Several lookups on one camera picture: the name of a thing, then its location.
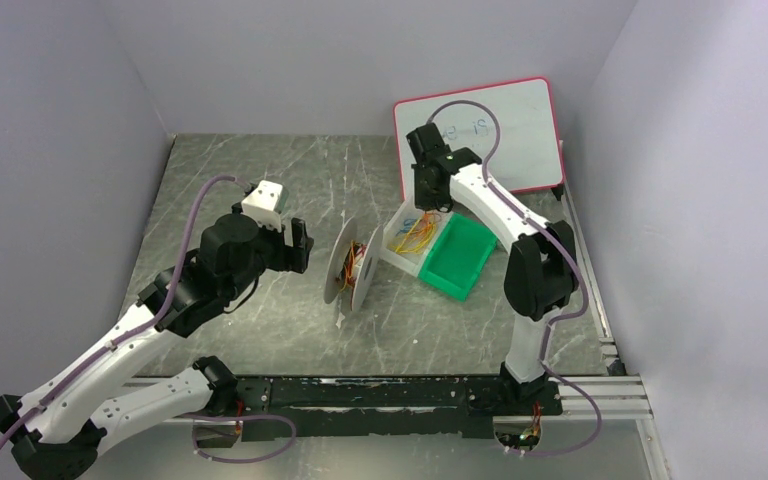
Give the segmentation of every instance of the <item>black cable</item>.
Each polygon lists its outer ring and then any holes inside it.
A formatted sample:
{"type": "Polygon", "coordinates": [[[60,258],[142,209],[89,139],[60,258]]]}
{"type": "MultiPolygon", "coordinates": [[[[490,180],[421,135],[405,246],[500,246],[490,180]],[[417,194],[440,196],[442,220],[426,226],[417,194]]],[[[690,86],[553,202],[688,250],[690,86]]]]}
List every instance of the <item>black cable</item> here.
{"type": "Polygon", "coordinates": [[[249,301],[249,299],[251,298],[251,296],[252,296],[252,295],[254,295],[254,292],[257,290],[257,284],[258,284],[258,281],[259,281],[259,280],[260,280],[260,277],[254,277],[254,283],[252,284],[252,289],[251,289],[251,290],[249,290],[249,293],[248,293],[248,295],[246,295],[246,296],[245,296],[245,298],[243,298],[242,300],[240,300],[240,303],[238,303],[238,304],[237,304],[237,306],[236,306],[236,307],[234,307],[234,309],[233,309],[233,310],[225,310],[225,311],[224,311],[224,313],[226,313],[226,314],[227,314],[227,313],[234,313],[234,312],[236,312],[236,311],[237,311],[237,309],[238,309],[238,308],[242,307],[244,303],[246,303],[247,301],[249,301]]]}

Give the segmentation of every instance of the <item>cable spool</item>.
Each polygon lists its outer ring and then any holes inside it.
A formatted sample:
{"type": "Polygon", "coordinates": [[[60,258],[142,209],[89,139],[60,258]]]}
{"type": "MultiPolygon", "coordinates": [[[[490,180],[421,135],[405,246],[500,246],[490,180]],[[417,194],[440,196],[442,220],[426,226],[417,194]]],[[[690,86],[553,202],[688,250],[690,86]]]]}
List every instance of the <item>cable spool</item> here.
{"type": "Polygon", "coordinates": [[[343,224],[331,250],[323,294],[325,303],[333,302],[340,294],[348,294],[351,311],[360,308],[372,284],[381,252],[381,227],[372,232],[367,243],[356,239],[357,221],[351,217],[343,224]]]}

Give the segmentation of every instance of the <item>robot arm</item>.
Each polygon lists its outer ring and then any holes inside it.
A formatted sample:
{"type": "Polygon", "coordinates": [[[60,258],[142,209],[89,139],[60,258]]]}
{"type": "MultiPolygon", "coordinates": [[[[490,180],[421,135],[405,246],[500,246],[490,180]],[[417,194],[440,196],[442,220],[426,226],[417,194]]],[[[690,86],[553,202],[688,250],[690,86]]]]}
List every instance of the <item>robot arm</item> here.
{"type": "Polygon", "coordinates": [[[22,397],[0,397],[3,433],[31,409],[39,410],[41,400],[77,367],[91,362],[11,437],[13,456],[25,474],[76,478],[98,455],[168,418],[199,410],[219,415],[233,407],[237,380],[216,357],[199,359],[168,382],[110,397],[150,360],[221,315],[267,268],[307,269],[313,239],[304,221],[282,220],[286,198],[281,185],[260,182],[231,213],[205,229],[199,248],[186,254],[171,308],[155,326],[114,342],[160,311],[172,268],[158,274],[119,322],[51,381],[22,397]]]}
{"type": "Polygon", "coordinates": [[[543,330],[569,303],[578,283],[561,253],[525,218],[548,230],[575,258],[572,228],[563,221],[550,223],[504,189],[492,192],[487,182],[494,180],[492,176],[485,179],[481,159],[469,148],[452,151],[435,124],[417,128],[407,139],[416,160],[412,166],[416,207],[448,211],[457,201],[475,213],[507,250],[505,296],[515,319],[502,373],[522,385],[523,394],[540,388],[546,381],[540,364],[543,330]]]}

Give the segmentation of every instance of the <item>green tray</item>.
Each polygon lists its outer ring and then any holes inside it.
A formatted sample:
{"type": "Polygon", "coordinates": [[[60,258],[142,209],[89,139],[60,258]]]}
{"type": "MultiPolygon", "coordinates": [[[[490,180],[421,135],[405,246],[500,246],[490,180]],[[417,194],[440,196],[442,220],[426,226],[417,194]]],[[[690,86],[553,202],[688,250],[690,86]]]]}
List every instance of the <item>green tray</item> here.
{"type": "Polygon", "coordinates": [[[455,213],[428,252],[419,278],[464,301],[495,248],[493,232],[455,213]]]}

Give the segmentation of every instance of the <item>table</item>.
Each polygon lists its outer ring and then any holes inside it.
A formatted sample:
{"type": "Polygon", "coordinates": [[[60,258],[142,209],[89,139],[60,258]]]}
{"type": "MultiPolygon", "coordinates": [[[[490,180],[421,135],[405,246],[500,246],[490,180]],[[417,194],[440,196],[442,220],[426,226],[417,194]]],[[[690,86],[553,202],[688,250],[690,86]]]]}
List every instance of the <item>table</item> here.
{"type": "MultiPolygon", "coordinates": [[[[343,219],[357,218],[358,232],[367,238],[402,202],[393,137],[179,135],[146,225],[123,312],[157,272],[174,264],[196,192],[220,173],[251,182],[267,179],[290,190],[287,212],[303,218],[316,241],[310,266],[303,275],[267,271],[247,305],[205,324],[140,375],[174,375],[205,355],[218,356],[236,374],[498,372],[513,329],[513,310],[502,291],[507,264],[502,248],[491,255],[465,302],[385,262],[379,263],[360,311],[340,321],[337,304],[322,300],[324,271],[343,219]]],[[[565,204],[548,191],[518,197],[551,221],[570,221],[565,204]]],[[[204,228],[240,199],[235,185],[214,187],[202,203],[191,247],[198,245],[204,228]]],[[[576,293],[569,308],[580,305],[576,293]]],[[[556,371],[605,374],[595,315],[590,309],[584,317],[558,325],[549,350],[556,371]]]]}

